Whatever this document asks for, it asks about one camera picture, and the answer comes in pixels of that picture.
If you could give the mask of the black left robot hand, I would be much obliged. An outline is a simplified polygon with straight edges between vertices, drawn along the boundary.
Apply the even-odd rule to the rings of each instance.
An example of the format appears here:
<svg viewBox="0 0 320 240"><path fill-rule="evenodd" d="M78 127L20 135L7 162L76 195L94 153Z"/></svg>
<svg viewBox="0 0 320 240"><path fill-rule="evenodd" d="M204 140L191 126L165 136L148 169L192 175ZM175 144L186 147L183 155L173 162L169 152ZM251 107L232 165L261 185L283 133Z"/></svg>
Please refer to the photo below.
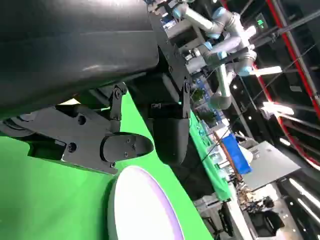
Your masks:
<svg viewBox="0 0 320 240"><path fill-rule="evenodd" d="M114 175L188 150L191 76L143 0L3 0L0 132L29 155Z"/></svg>

